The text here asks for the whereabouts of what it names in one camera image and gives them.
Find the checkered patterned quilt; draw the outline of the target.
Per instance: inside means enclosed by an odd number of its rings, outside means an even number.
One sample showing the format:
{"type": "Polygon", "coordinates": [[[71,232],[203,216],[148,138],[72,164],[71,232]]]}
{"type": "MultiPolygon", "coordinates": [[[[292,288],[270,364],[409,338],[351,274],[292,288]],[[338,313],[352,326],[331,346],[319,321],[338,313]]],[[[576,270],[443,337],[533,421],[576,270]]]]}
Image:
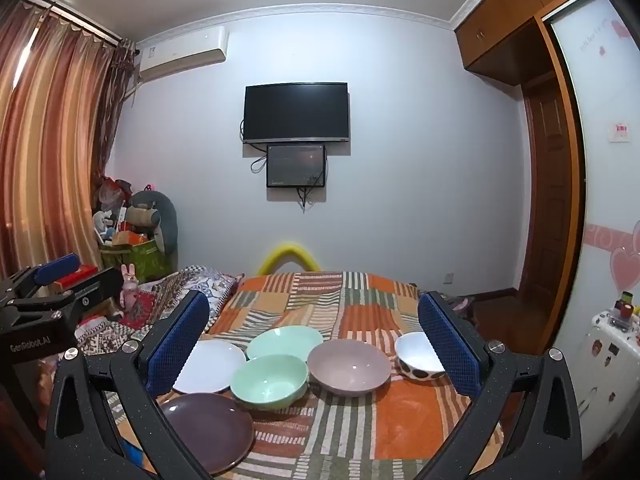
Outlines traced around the checkered patterned quilt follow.
{"type": "Polygon", "coordinates": [[[136,305],[120,318],[96,315],[83,322],[75,330],[78,347],[87,356],[96,356],[115,352],[128,339],[142,340],[192,290],[201,292],[208,302],[206,333],[243,278],[243,274],[224,274],[207,266],[187,266],[160,281],[140,285],[136,305]]]}

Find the pink bowl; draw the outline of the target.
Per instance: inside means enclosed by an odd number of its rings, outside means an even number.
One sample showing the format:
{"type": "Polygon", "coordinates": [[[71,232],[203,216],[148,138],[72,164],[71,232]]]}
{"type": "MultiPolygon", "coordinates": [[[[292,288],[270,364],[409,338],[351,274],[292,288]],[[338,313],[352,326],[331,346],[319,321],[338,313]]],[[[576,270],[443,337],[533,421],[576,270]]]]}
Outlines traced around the pink bowl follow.
{"type": "Polygon", "coordinates": [[[363,396],[390,379],[392,364],[372,344],[332,339],[319,344],[307,361],[311,376],[330,393],[363,396]]]}

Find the white small appliance with stickers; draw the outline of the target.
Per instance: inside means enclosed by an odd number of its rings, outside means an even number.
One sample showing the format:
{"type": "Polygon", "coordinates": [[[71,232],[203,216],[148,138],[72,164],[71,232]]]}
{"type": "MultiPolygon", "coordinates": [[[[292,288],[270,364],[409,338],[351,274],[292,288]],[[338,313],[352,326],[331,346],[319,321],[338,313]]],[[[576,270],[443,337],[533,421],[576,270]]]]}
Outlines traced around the white small appliance with stickers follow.
{"type": "Polygon", "coordinates": [[[623,292],[595,315],[579,347],[572,381],[585,458],[620,434],[639,404],[639,319],[630,300],[623,292]]]}

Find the white air conditioner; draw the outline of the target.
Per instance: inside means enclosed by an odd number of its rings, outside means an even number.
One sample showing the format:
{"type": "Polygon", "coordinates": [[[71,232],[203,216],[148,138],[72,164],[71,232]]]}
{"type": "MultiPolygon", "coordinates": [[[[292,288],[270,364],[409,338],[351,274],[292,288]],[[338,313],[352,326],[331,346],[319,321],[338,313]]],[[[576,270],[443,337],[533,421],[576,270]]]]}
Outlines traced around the white air conditioner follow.
{"type": "Polygon", "coordinates": [[[166,39],[142,50],[139,77],[147,82],[226,60],[229,32],[215,26],[166,39]]]}

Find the brown wooden door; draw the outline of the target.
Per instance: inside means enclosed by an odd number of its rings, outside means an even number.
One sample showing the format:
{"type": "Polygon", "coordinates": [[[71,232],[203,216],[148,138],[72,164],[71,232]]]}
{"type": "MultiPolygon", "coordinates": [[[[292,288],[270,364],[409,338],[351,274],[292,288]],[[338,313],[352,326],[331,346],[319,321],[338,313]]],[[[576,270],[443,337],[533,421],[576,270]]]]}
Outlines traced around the brown wooden door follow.
{"type": "Polygon", "coordinates": [[[532,141],[532,218],[521,292],[544,313],[553,308],[570,228],[570,153],[558,82],[547,80],[525,93],[532,141]]]}

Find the small black wall monitor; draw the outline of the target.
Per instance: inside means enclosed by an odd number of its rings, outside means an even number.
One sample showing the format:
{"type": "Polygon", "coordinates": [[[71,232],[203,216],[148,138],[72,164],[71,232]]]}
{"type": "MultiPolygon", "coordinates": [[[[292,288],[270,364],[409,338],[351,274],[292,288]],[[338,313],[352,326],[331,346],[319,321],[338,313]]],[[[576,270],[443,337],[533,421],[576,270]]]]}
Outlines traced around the small black wall monitor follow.
{"type": "Polygon", "coordinates": [[[322,144],[277,144],[267,148],[268,188],[323,188],[326,147],[322,144]]]}

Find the black wall television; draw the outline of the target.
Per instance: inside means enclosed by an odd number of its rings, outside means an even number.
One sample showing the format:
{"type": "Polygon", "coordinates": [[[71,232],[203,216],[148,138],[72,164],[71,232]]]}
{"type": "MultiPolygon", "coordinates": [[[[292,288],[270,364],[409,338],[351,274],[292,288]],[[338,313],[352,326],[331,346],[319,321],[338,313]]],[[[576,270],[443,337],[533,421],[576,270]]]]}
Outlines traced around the black wall television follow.
{"type": "Polygon", "coordinates": [[[245,144],[348,142],[349,123],[346,82],[287,82],[245,88],[245,144]]]}

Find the pink bunny toy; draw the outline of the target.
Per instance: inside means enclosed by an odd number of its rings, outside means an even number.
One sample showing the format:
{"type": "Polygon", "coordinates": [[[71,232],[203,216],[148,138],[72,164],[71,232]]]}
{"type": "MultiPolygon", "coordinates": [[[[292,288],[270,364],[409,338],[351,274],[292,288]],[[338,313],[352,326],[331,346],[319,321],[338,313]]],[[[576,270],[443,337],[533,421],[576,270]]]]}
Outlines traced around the pink bunny toy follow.
{"type": "Polygon", "coordinates": [[[122,264],[120,270],[122,271],[122,291],[119,302],[122,310],[129,311],[137,302],[139,281],[133,263],[122,264]]]}

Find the white bowl with brown dots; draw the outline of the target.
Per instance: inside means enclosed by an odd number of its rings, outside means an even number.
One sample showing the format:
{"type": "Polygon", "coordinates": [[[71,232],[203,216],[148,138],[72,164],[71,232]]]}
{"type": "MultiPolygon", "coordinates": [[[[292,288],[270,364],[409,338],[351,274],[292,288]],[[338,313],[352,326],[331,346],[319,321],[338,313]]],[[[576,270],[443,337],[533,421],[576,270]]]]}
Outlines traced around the white bowl with brown dots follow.
{"type": "Polygon", "coordinates": [[[422,332],[400,336],[395,352],[401,373],[414,382],[432,382],[446,374],[431,341],[422,332]]]}

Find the orange striped curtain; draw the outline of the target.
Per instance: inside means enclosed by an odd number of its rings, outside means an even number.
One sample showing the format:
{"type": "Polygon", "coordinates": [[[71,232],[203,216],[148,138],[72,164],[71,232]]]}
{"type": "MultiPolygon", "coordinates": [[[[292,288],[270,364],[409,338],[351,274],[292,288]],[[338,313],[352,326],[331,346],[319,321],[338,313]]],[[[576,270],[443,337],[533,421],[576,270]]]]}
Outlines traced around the orange striped curtain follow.
{"type": "Polygon", "coordinates": [[[1,273],[73,252],[97,266],[96,191],[134,46],[19,3],[1,24],[1,273]]]}

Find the green storage box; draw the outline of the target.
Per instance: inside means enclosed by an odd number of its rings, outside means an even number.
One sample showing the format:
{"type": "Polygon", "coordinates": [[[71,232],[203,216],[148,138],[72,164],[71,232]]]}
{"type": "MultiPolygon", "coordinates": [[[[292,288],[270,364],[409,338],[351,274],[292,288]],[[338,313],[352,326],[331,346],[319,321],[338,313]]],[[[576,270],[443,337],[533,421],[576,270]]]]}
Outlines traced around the green storage box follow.
{"type": "Polygon", "coordinates": [[[158,281],[174,273],[171,258],[163,254],[154,240],[131,245],[101,245],[100,253],[106,268],[119,269],[122,264],[134,265],[140,283],[158,281]]]}

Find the white plate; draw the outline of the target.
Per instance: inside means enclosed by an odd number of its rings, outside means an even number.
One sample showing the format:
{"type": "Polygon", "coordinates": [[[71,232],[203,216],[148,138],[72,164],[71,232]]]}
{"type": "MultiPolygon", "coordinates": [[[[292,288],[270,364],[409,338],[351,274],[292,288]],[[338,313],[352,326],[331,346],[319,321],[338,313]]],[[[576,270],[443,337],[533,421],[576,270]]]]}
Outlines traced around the white plate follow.
{"type": "Polygon", "coordinates": [[[228,341],[196,343],[172,388],[178,393],[217,393],[230,387],[234,373],[247,361],[245,353],[228,341]]]}

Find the light green bowl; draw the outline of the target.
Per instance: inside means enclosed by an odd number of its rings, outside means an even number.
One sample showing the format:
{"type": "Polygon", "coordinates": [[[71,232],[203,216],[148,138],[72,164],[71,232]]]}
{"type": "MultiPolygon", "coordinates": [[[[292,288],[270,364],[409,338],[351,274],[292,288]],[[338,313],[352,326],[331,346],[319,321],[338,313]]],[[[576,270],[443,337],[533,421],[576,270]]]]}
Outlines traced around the light green bowl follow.
{"type": "Polygon", "coordinates": [[[305,394],[308,378],[307,364],[296,356],[258,356],[233,374],[230,390],[252,410],[277,411],[305,394]]]}

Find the orange striped patchwork blanket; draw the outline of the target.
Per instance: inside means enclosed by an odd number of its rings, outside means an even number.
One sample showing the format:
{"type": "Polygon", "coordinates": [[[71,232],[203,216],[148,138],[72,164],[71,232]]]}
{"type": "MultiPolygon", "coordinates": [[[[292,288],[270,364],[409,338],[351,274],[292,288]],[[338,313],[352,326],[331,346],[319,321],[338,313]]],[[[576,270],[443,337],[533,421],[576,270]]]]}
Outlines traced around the orange striped patchwork blanket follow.
{"type": "Polygon", "coordinates": [[[413,285],[359,272],[239,284],[160,406],[221,479],[411,479],[469,407],[413,285]]]}

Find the light green plate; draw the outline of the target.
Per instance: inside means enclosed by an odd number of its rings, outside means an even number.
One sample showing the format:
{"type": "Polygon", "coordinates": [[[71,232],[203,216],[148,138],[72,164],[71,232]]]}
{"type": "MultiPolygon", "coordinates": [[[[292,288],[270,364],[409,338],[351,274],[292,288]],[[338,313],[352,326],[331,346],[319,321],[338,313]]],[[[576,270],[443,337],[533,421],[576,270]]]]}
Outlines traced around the light green plate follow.
{"type": "Polygon", "coordinates": [[[310,352],[322,344],[323,337],[318,330],[309,326],[290,325],[273,328],[254,338],[246,348],[247,357],[252,359],[261,356],[285,354],[295,356],[304,362],[310,352]]]}

